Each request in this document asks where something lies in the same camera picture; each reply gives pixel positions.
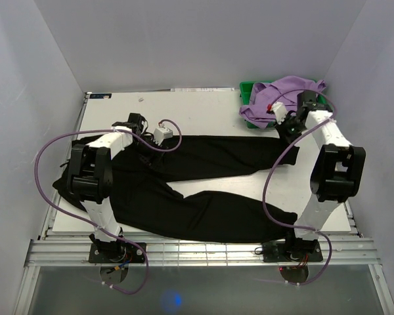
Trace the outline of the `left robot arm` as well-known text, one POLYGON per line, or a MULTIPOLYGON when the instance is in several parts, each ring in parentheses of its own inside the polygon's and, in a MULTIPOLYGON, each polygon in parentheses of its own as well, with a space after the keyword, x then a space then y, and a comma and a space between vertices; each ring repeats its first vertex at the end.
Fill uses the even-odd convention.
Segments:
POLYGON ((141 114, 132 113, 127 121, 113 123, 109 133, 86 144, 75 144, 71 149, 67 189, 85 208, 90 221, 97 225, 89 238, 94 245, 94 253, 102 255, 108 262, 127 262, 134 252, 127 243, 100 230, 103 228, 118 237, 123 236, 122 227, 116 222, 110 206, 112 160, 128 146, 134 145, 144 152, 144 160, 148 161, 156 153, 151 147, 161 149, 163 141, 173 136, 173 131, 162 122, 152 133, 146 131, 146 124, 147 120, 141 114))

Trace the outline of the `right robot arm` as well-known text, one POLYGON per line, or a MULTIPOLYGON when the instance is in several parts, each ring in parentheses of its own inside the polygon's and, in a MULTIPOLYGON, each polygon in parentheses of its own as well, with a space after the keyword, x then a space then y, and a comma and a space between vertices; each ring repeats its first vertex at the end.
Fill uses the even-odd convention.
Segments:
POLYGON ((309 181, 311 197, 283 245, 285 256, 298 261, 320 254, 317 232, 336 208, 359 191, 366 151, 343 136, 331 105, 318 102, 314 91, 299 93, 295 110, 287 110, 282 102, 275 102, 270 110, 280 139, 291 144, 310 133, 319 149, 309 181))

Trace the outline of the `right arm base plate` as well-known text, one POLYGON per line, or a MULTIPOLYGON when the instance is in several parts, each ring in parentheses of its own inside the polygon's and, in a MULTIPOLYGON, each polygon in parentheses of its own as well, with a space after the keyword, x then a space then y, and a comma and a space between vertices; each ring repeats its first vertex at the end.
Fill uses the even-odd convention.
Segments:
POLYGON ((322 251, 317 240, 296 241, 293 244, 289 241, 270 241, 262 243, 254 253, 261 255, 264 263, 302 263, 306 261, 319 263, 323 261, 322 251))

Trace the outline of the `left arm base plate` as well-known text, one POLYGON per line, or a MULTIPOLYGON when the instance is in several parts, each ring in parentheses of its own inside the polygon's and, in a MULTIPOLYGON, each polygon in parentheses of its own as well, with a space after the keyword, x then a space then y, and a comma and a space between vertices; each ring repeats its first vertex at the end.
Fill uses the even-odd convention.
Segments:
POLYGON ((139 243, 139 245, 142 249, 130 243, 109 249, 99 248, 97 245, 92 244, 87 261, 93 264, 145 263, 143 253, 146 249, 146 243, 139 243))

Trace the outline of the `black trousers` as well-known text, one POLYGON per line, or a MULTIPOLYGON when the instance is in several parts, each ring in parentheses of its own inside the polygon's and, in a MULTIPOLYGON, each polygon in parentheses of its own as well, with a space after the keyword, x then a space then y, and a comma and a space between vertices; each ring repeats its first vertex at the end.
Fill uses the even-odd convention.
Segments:
POLYGON ((168 238, 220 243, 279 240, 297 220, 240 194, 204 190, 184 196, 172 182, 252 175, 275 161, 296 163, 297 148, 260 136, 175 136, 168 153, 130 145, 112 160, 110 205, 116 220, 168 238))

